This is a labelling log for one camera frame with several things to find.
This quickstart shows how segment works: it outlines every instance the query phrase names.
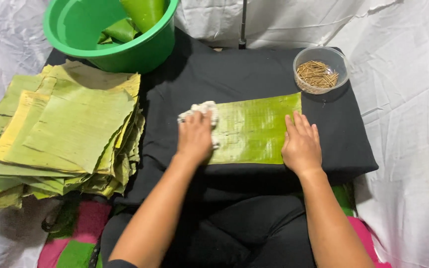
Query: black pants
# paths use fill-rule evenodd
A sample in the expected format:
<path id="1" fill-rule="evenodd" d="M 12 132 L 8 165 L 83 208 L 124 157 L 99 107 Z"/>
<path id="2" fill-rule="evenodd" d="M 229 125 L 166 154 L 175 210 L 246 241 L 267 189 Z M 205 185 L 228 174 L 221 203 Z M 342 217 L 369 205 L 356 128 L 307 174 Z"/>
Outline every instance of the black pants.
<path id="1" fill-rule="evenodd" d="M 107 223 L 101 242 L 104 263 L 132 215 L 121 213 Z M 304 207 L 294 196 L 187 205 L 162 267 L 315 267 Z"/>

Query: clear plastic container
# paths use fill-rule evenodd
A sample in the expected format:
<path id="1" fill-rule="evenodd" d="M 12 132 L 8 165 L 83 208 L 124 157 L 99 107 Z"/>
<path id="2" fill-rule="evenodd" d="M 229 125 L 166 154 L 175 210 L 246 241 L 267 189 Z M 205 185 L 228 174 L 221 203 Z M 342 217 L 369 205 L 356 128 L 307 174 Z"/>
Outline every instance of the clear plastic container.
<path id="1" fill-rule="evenodd" d="M 329 68 L 327 73 L 332 74 L 335 71 L 338 73 L 337 83 L 334 87 L 330 88 L 318 88 L 311 86 L 304 82 L 297 74 L 297 68 L 299 65 L 304 64 L 308 61 L 316 61 L 327 64 Z M 294 77 L 297 86 L 310 94 L 324 94 L 332 89 L 341 87 L 350 76 L 350 64 L 345 56 L 339 51 L 330 47 L 310 47 L 302 50 L 294 59 Z"/>

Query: pink fabric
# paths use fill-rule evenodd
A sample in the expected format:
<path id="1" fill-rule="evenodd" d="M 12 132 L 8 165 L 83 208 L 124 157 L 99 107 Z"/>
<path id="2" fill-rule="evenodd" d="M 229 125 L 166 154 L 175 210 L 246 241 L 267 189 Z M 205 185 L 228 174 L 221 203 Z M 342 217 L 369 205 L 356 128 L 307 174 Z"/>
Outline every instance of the pink fabric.
<path id="1" fill-rule="evenodd" d="M 56 268 L 59 256 L 71 239 L 54 239 L 46 242 L 39 255 L 38 268 Z"/>
<path id="2" fill-rule="evenodd" d="M 365 227 L 365 224 L 354 217 L 347 217 L 349 219 L 350 224 L 354 228 L 357 235 L 360 237 L 362 244 L 365 247 L 366 252 L 372 259 L 373 263 L 375 263 L 375 268 L 392 268 L 389 263 L 381 263 L 378 260 L 377 253 L 375 253 L 375 249 L 373 247 L 372 234 Z"/>
<path id="3" fill-rule="evenodd" d="M 94 201 L 82 201 L 79 218 L 72 239 L 82 243 L 97 244 L 109 217 L 111 206 Z"/>

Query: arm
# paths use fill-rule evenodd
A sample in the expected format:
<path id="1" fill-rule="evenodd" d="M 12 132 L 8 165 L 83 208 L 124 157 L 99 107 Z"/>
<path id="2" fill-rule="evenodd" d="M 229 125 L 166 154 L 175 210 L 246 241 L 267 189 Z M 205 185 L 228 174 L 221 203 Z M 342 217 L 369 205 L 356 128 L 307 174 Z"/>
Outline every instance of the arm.
<path id="1" fill-rule="evenodd" d="M 109 260 L 139 268 L 158 267 L 173 239 L 194 172 L 211 152 L 211 113 L 188 116 L 179 125 L 178 151 L 123 231 Z"/>
<path id="2" fill-rule="evenodd" d="M 327 175 L 322 170 L 319 132 L 305 115 L 286 116 L 284 163 L 302 185 L 307 211 L 307 228 L 319 268 L 374 268 L 360 238 L 340 208 Z"/>

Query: forearm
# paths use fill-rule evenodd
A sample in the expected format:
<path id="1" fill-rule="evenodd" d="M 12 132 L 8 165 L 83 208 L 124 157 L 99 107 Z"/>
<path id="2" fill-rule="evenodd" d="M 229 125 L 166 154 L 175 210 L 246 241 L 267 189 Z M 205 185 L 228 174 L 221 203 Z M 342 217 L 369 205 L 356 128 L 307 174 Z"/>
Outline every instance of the forearm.
<path id="1" fill-rule="evenodd" d="M 323 171 L 300 177 L 307 227 L 319 268 L 373 268 L 372 260 L 337 202 Z"/>
<path id="2" fill-rule="evenodd" d="M 173 239 L 196 164 L 179 155 L 153 188 L 120 236 L 110 260 L 123 259 L 139 268 L 158 267 Z"/>

